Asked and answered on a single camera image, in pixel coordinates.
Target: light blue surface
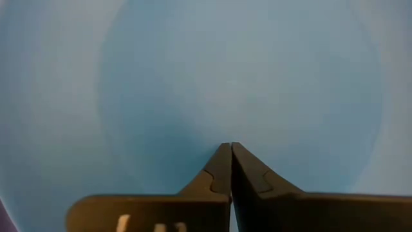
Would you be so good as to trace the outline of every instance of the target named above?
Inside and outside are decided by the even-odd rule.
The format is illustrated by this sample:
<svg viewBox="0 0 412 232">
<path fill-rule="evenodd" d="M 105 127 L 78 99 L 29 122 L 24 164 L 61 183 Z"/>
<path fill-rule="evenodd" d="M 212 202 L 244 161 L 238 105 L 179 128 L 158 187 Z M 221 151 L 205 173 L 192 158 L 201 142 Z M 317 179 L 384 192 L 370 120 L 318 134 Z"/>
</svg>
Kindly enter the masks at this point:
<svg viewBox="0 0 412 232">
<path fill-rule="evenodd" d="M 64 231 L 230 141 L 307 191 L 410 195 L 411 26 L 406 0 L 0 1 L 0 197 Z"/>
</svg>

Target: pliers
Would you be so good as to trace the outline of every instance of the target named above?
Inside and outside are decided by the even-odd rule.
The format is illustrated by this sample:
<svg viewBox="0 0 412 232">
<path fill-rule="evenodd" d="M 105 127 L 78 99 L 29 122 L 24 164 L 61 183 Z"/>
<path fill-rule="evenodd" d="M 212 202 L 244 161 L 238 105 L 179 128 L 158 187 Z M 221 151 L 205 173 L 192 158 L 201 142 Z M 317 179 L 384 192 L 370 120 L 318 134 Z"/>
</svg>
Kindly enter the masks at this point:
<svg viewBox="0 0 412 232">
<path fill-rule="evenodd" d="M 179 193 L 86 197 L 68 232 L 412 231 L 412 197 L 307 193 L 238 142 L 223 143 Z"/>
</svg>

